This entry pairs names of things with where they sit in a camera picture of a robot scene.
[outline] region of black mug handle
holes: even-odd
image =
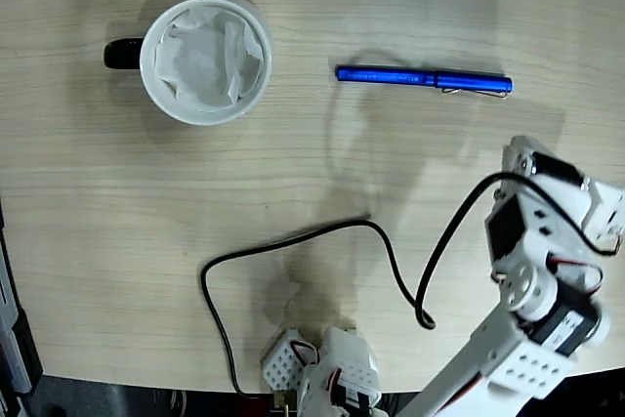
[[[139,69],[142,44],[144,44],[144,38],[111,41],[104,48],[104,65],[108,68]]]

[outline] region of white object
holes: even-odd
[[[182,35],[172,37],[176,25]],[[223,41],[230,44],[221,48],[224,70],[218,74],[221,62],[211,63],[210,54],[200,55],[193,49],[204,50],[202,45],[212,42],[207,51],[217,53],[221,31]],[[258,70],[248,69],[249,58],[243,50],[259,60]],[[245,0],[187,0],[161,14],[149,28],[141,48],[140,69],[147,93],[164,112],[187,124],[211,126],[231,121],[258,103],[269,84],[271,58],[269,26],[255,6]],[[212,78],[206,72],[211,67],[216,71]],[[204,88],[201,74],[192,74],[200,68],[207,75],[204,85],[209,86]],[[221,95],[215,92],[220,85]]]
[[[291,349],[292,341],[304,341],[297,329],[287,329],[263,361],[263,378],[272,391],[296,391],[302,384],[304,365]]]

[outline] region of wooden table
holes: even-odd
[[[197,274],[211,258],[369,211],[416,287],[439,234],[517,133],[625,185],[625,0],[251,0],[275,68],[261,104],[177,123],[134,72],[104,68],[179,0],[0,0],[0,195],[21,300],[48,374],[231,390]],[[339,85],[336,63],[505,71],[506,101]],[[498,298],[484,197],[437,269],[421,329],[383,246],[354,229],[210,277],[241,386],[287,326],[356,325],[385,391],[425,386]],[[580,372],[625,365],[623,257],[604,262],[609,339]]]

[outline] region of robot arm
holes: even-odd
[[[623,190],[585,177],[527,137],[504,148],[502,166],[545,189],[588,238],[620,243]],[[515,416],[569,374],[580,345],[595,347],[607,335],[609,316],[593,297],[603,272],[537,194],[502,183],[485,226],[499,304],[399,417]]]
[[[516,416],[571,372],[579,346],[595,347],[607,335],[609,315],[594,297],[604,274],[593,251],[602,251],[593,243],[618,248],[625,193],[528,137],[504,147],[502,168],[542,188],[576,229],[522,180],[501,183],[485,221],[499,303],[399,417]],[[305,358],[301,347],[314,354]],[[328,328],[317,352],[288,330],[264,365],[273,390],[298,390],[300,417],[386,416],[374,408],[382,395],[373,355],[352,332]]]

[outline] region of black cable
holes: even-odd
[[[467,196],[467,198],[464,200],[462,205],[458,208],[458,210],[452,217],[451,221],[449,222],[449,225],[447,225],[447,228],[442,233],[442,236],[438,240],[436,248],[432,252],[430,259],[428,260],[428,263],[426,264],[426,267],[423,271],[423,275],[421,276],[421,280],[419,281],[419,287],[417,289],[417,295],[415,297],[415,303],[414,303],[414,311],[415,311],[415,316],[417,317],[417,321],[425,329],[432,330],[435,327],[437,327],[432,317],[423,310],[423,301],[426,296],[426,290],[428,289],[428,284],[430,283],[430,279],[432,278],[432,274],[434,273],[434,269],[437,266],[438,260],[440,259],[442,252],[447,247],[447,244],[451,240],[453,233],[458,229],[458,227],[460,226],[460,223],[465,218],[469,210],[471,210],[471,208],[479,199],[479,197],[490,186],[503,180],[517,182],[519,184],[527,186],[528,188],[536,192],[540,197],[543,198],[545,202],[547,202],[547,204],[551,206],[552,209],[554,209],[554,211],[558,215],[560,215],[564,219],[565,222],[567,222],[573,228],[573,230],[581,238],[584,244],[588,246],[588,248],[590,248],[590,250],[593,251],[594,253],[600,256],[615,256],[618,253],[618,249],[603,250],[595,246],[593,242],[590,239],[588,239],[586,234],[584,234],[581,228],[578,227],[575,224],[575,222],[570,218],[570,216],[564,211],[564,209],[560,206],[560,204],[556,202],[551,197],[551,195],[549,195],[545,191],[545,189],[538,186],[533,181],[529,180],[526,177],[518,175],[516,173],[509,173],[509,172],[493,173],[492,175],[487,176],[486,178],[481,180],[478,183],[478,185]]]
[[[248,395],[244,393],[238,385],[238,379],[236,377],[236,366],[234,364],[234,354],[232,352],[232,346],[230,345],[228,333],[226,332],[226,328],[224,327],[224,324],[222,323],[222,320],[220,319],[219,314],[217,313],[217,309],[215,308],[215,305],[213,304],[213,301],[211,300],[211,296],[208,292],[208,282],[206,280],[208,271],[214,268],[215,266],[218,266],[219,264],[224,263],[225,261],[230,261],[232,259],[237,259],[237,258],[244,258],[247,256],[254,256],[257,254],[263,254],[263,253],[267,253],[270,251],[275,251],[277,249],[287,248],[289,246],[293,246],[295,244],[303,243],[313,238],[323,236],[333,231],[338,231],[340,229],[350,229],[354,227],[369,227],[370,229],[373,229],[374,231],[376,231],[378,235],[380,235],[380,238],[382,238],[382,241],[384,242],[384,246],[387,249],[389,261],[391,263],[391,268],[393,270],[393,277],[395,278],[397,286],[399,287],[399,290],[403,294],[403,297],[406,299],[406,301],[410,304],[411,307],[414,308],[415,306],[414,299],[412,298],[410,291],[406,287],[405,283],[403,282],[403,279],[401,278],[401,274],[399,273],[399,267],[397,266],[395,252],[393,251],[393,245],[391,244],[391,240],[389,239],[389,236],[384,232],[382,227],[380,227],[378,224],[371,222],[370,220],[366,220],[362,218],[345,220],[344,222],[331,224],[326,227],[322,227],[320,229],[315,229],[308,233],[294,236],[283,241],[278,241],[276,243],[271,243],[271,244],[259,246],[256,248],[249,248],[249,249],[244,249],[241,251],[236,251],[234,253],[229,253],[224,256],[220,256],[219,258],[214,259],[213,261],[208,263],[206,266],[204,266],[204,268],[202,269],[200,273],[200,285],[202,287],[202,293],[204,294],[204,299],[206,300],[208,309],[210,310],[211,315],[213,315],[215,324],[217,324],[217,329],[219,330],[219,334],[222,337],[222,342],[224,343],[224,349],[226,349],[226,358],[228,361],[229,375],[232,381],[232,387],[240,396],[247,397],[247,398],[256,398],[253,395]]]

